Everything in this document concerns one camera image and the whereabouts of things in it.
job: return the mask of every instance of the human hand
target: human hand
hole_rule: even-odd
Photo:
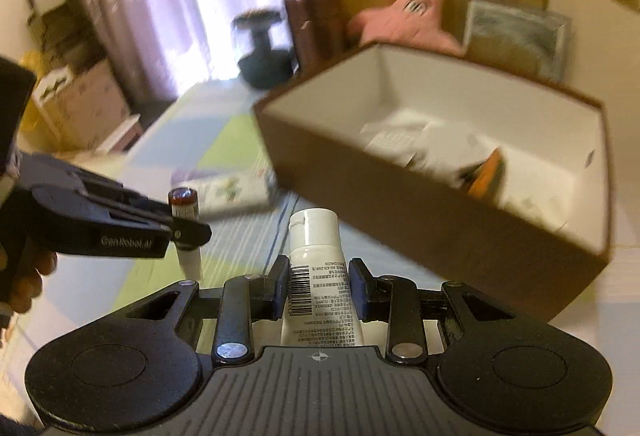
[[[6,258],[6,254],[0,247],[0,259],[2,258]],[[32,299],[42,293],[42,276],[53,273],[57,265],[58,256],[55,253],[38,249],[33,258],[33,269],[17,278],[12,285],[9,307],[16,313],[27,313],[31,309]]]

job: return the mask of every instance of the tube cap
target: tube cap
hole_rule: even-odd
[[[338,216],[327,209],[300,210],[289,220],[290,250],[315,244],[341,247]]]

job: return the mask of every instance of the bed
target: bed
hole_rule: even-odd
[[[261,93],[232,81],[206,82],[189,90],[147,131],[123,158],[103,163],[99,171],[156,199],[166,199],[176,168],[266,168],[269,160],[256,129],[251,105]],[[211,223],[212,238],[202,249],[205,288],[226,279],[263,273],[278,254],[288,252],[287,225],[296,210],[311,206],[280,192],[273,210]],[[629,436],[640,427],[635,399],[640,396],[640,260],[637,240],[621,215],[616,259],[607,271],[553,324],[596,346],[614,371],[614,392],[601,418],[610,436]],[[439,289],[443,281],[375,240],[340,226],[347,260],[361,257],[374,275],[394,273],[419,288]],[[181,279],[175,249],[162,260],[101,259],[60,256],[58,271],[46,280],[33,310],[18,320],[0,362],[0,374],[25,402],[24,369],[45,343],[112,310]],[[212,340],[209,323],[200,339]]]

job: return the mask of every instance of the metal screw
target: metal screw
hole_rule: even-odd
[[[241,358],[249,352],[247,346],[240,344],[239,342],[227,342],[226,344],[220,344],[216,349],[218,356],[222,358]]]
[[[401,342],[391,349],[391,352],[398,358],[418,358],[424,351],[418,344],[413,342]]]

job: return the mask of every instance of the cardboard box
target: cardboard box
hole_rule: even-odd
[[[33,90],[33,93],[31,93],[31,101],[38,109],[40,117],[47,124],[57,146],[61,146],[64,143],[62,139],[62,132],[60,131],[60,125],[57,124],[53,120],[53,117],[47,112],[45,103],[55,98],[55,93],[62,89],[66,84],[71,83],[73,78],[74,75],[67,66],[51,70],[47,75],[40,79],[40,82]]]
[[[57,151],[53,153],[58,159],[71,161],[78,159],[99,158],[109,154],[124,153],[135,144],[144,134],[139,124],[140,115],[132,114],[121,123],[98,147],[93,150]]]
[[[40,98],[40,90],[34,98]],[[107,60],[70,77],[66,85],[41,98],[38,106],[68,150],[98,147],[130,115]]]
[[[402,110],[467,124],[500,145],[512,188],[562,200],[562,234],[364,152],[363,125]],[[254,111],[283,187],[534,317],[553,318],[609,261],[606,118],[572,90],[374,44],[270,93]]]

